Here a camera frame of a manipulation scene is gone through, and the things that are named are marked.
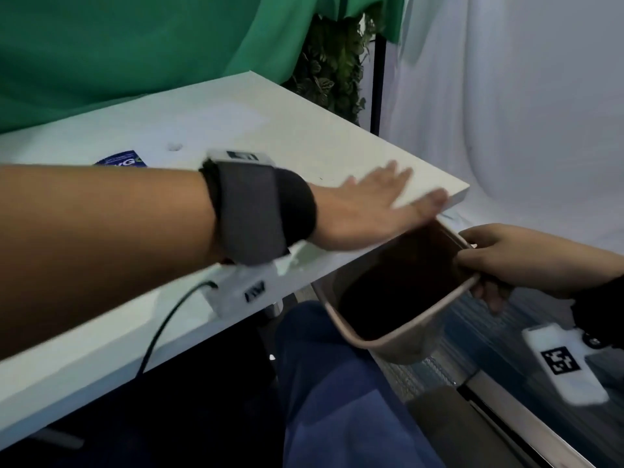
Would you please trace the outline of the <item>person's right hand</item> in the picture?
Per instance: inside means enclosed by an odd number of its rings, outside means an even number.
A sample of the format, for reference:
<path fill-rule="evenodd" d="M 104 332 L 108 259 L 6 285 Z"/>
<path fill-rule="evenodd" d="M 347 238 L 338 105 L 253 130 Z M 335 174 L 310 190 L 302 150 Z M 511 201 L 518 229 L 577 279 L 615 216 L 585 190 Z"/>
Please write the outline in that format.
<path fill-rule="evenodd" d="M 568 298 L 584 286 L 587 248 L 571 240 L 524 227 L 505 225 L 498 268 L 500 279 L 516 288 Z"/>

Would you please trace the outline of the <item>person's left hand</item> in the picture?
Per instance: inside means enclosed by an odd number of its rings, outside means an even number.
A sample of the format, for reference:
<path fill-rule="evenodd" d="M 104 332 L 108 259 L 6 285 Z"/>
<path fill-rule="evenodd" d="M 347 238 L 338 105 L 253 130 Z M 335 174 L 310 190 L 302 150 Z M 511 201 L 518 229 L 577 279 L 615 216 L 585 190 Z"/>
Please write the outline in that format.
<path fill-rule="evenodd" d="M 394 227 L 394 209 L 402 207 L 394 203 L 412 174 L 390 161 L 360 180 L 349 176 L 339 187 L 310 184 L 317 216 L 309 242 L 326 251 L 357 251 L 417 229 Z"/>

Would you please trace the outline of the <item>beige plastic waste bin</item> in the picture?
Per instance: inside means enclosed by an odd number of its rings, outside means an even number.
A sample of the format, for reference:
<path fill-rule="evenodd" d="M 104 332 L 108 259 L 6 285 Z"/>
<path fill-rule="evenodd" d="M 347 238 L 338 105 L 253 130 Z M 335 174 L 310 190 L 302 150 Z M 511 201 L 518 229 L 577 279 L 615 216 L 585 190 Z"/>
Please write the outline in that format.
<path fill-rule="evenodd" d="M 429 357 L 449 306 L 478 273 L 458 266 L 470 245 L 435 220 L 381 245 L 312 283 L 332 323 L 352 346 L 393 364 Z"/>

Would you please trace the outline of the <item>person's left forearm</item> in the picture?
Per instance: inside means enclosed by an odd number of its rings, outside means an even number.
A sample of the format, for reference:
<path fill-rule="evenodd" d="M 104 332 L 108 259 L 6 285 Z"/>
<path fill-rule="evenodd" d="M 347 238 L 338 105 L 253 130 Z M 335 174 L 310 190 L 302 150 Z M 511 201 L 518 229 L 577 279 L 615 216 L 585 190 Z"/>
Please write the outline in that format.
<path fill-rule="evenodd" d="M 223 258 L 200 172 L 0 165 L 0 361 Z"/>

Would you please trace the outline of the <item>person's right forearm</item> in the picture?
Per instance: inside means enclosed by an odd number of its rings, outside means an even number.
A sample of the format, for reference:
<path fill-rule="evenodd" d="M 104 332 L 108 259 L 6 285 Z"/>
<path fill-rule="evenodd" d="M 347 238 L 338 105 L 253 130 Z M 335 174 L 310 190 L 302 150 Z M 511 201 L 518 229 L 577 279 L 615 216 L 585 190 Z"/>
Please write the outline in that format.
<path fill-rule="evenodd" d="M 584 286 L 594 288 L 624 276 L 624 255 L 592 248 L 584 255 Z"/>

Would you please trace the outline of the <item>black right wrist band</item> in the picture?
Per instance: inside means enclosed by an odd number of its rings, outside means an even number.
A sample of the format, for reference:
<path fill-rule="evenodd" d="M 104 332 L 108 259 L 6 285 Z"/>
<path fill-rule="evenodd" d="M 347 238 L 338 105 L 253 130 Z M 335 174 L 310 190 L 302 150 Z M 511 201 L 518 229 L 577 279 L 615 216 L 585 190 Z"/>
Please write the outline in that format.
<path fill-rule="evenodd" d="M 624 350 L 624 275 L 573 294 L 575 326 L 602 344 Z"/>

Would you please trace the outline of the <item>black metal stand pole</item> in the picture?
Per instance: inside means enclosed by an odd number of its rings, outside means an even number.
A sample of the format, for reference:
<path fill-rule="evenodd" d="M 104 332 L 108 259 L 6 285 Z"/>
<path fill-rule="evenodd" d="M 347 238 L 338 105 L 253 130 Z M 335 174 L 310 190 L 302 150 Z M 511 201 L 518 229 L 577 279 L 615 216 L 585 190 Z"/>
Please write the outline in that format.
<path fill-rule="evenodd" d="M 381 125 L 381 109 L 383 106 L 383 90 L 386 65 L 387 39 L 381 35 L 375 38 L 375 53 L 372 70 L 372 92 L 370 105 L 370 133 L 379 136 Z"/>

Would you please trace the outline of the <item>white cloth backdrop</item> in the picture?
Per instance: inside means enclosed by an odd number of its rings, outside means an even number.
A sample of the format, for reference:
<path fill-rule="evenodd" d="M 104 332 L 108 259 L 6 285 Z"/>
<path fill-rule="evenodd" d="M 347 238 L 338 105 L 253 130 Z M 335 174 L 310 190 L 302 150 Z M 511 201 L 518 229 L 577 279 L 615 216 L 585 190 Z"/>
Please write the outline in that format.
<path fill-rule="evenodd" d="M 406 0 L 383 137 L 503 223 L 624 254 L 624 0 Z"/>

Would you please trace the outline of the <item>grey left wrist band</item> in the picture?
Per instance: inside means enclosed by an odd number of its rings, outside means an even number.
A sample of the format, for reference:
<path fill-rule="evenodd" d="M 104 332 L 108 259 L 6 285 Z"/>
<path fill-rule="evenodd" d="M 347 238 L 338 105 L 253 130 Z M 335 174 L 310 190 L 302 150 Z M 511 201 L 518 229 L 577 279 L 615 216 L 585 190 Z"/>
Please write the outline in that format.
<path fill-rule="evenodd" d="M 215 150 L 199 169 L 227 263 L 257 267 L 289 254 L 313 234 L 318 207 L 308 183 L 269 156 Z"/>

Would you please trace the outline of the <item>person's blue trouser leg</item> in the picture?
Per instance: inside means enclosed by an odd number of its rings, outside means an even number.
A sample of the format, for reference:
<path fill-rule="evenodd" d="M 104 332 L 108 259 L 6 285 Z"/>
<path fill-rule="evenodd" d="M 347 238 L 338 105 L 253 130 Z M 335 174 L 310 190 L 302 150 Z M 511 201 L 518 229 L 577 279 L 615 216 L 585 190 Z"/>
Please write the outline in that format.
<path fill-rule="evenodd" d="M 319 301 L 275 334 L 283 468 L 446 468 L 370 353 L 348 344 Z"/>

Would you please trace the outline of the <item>blue printed sticker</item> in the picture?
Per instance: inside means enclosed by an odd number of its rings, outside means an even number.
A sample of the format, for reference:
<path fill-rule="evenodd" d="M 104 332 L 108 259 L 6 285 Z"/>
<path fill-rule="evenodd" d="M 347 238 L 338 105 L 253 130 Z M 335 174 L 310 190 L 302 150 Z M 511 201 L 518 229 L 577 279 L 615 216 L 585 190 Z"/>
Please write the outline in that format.
<path fill-rule="evenodd" d="M 109 155 L 100 159 L 96 166 L 128 166 L 128 167 L 147 167 L 144 160 L 134 150 L 127 150 Z"/>

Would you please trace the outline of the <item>green cloth backdrop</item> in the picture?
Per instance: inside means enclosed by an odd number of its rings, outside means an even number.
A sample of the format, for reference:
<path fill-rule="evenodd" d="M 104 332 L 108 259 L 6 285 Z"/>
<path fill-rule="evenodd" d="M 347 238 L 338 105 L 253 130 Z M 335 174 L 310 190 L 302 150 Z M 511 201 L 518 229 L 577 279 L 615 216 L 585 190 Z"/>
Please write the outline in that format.
<path fill-rule="evenodd" d="M 370 9 L 398 41 L 404 0 L 0 0 L 0 133 L 246 71 L 284 84 L 315 17 Z"/>

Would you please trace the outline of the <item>white metal floor rail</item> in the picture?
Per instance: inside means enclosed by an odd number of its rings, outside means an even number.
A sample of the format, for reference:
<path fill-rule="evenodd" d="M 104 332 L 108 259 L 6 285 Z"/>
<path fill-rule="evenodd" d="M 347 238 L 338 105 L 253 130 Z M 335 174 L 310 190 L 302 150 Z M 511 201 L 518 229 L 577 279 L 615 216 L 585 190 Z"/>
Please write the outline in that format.
<path fill-rule="evenodd" d="M 484 371 L 456 389 L 537 468 L 597 468 Z"/>

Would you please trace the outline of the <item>green leafy plant wall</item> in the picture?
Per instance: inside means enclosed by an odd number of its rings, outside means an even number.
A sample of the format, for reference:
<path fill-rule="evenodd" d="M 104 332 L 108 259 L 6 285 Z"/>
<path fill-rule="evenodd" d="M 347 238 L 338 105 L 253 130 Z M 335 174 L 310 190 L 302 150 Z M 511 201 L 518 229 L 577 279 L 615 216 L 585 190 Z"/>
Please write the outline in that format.
<path fill-rule="evenodd" d="M 380 2 L 337 21 L 314 15 L 293 73 L 282 87 L 359 125 L 366 106 L 360 85 L 363 61 L 372 38 L 384 27 L 381 18 Z"/>

